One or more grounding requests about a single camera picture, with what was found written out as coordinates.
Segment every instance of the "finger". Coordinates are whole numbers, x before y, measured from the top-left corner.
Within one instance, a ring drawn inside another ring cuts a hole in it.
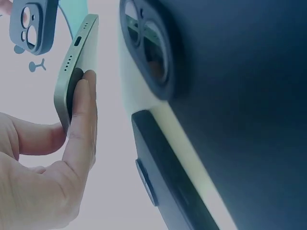
[[[9,0],[0,0],[0,11],[4,12],[7,15],[10,15],[12,12],[13,3]]]
[[[12,121],[19,142],[19,153],[24,155],[48,155],[57,151],[66,136],[61,124],[38,125],[8,116]]]
[[[69,140],[62,159],[82,182],[87,179],[93,157],[91,110],[89,82],[82,79],[74,92]]]
[[[84,74],[84,79],[88,80],[91,92],[91,106],[92,109],[92,135],[93,145],[96,145],[97,134],[97,106],[96,106],[96,73],[93,70],[89,70]]]
[[[38,174],[43,174],[44,172],[46,172],[46,168],[43,166],[37,166],[37,167],[29,168],[29,169]]]

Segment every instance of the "dark blue phone case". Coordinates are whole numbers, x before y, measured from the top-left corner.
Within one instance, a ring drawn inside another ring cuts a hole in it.
[[[34,55],[47,53],[53,45],[58,3],[59,0],[14,1],[10,21],[11,41]],[[23,11],[26,7],[30,10],[27,28],[23,25]],[[33,26],[36,31],[35,45],[27,39],[30,26]]]

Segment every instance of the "side button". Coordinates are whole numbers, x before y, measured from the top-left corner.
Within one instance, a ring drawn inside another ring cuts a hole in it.
[[[135,163],[136,163],[136,167],[138,169],[139,175],[141,177],[141,180],[142,180],[142,182],[143,182],[143,184],[145,186],[145,189],[147,191],[147,194],[148,194],[150,200],[152,201],[152,204],[155,207],[158,206],[158,201],[157,201],[157,198],[156,198],[156,196],[154,194],[153,186],[152,186],[152,184],[149,181],[148,174],[147,174],[146,170],[144,169],[141,160],[140,159],[136,159]]]

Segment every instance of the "phone frame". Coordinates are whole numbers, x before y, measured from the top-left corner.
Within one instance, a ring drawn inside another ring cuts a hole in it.
[[[72,40],[59,71],[54,91],[54,106],[66,134],[68,134],[71,124],[72,108],[69,108],[69,105],[72,104],[74,89],[77,82],[82,79],[83,73],[88,69],[93,69],[92,66],[88,68],[90,65],[84,63],[88,62],[88,60],[96,61],[96,52],[89,52],[85,49],[89,49],[90,47],[91,50],[96,50],[97,38],[95,38],[95,42],[91,43],[90,46],[85,46],[85,44],[91,33],[98,35],[98,21],[99,16],[97,14],[88,14],[85,17],[78,33]],[[77,64],[79,65],[79,61],[82,62],[81,68],[77,66]]]

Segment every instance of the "camera cutout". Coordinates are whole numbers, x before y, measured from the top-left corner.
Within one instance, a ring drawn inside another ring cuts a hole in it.
[[[24,42],[25,39],[26,39],[25,31],[22,31],[22,33],[21,33],[21,40]]]
[[[130,38],[134,44],[137,44],[140,34],[139,19],[136,7],[131,0],[126,2],[125,15]]]
[[[27,40],[29,49],[33,49],[37,43],[37,34],[36,34],[36,29],[34,28],[34,26],[31,25],[28,28],[26,37],[27,37],[26,40]]]
[[[144,26],[144,51],[152,77],[159,83],[167,81],[167,54],[164,39],[154,22]]]
[[[28,28],[30,24],[30,15],[31,15],[30,8],[25,7],[21,13],[21,22],[24,29]]]

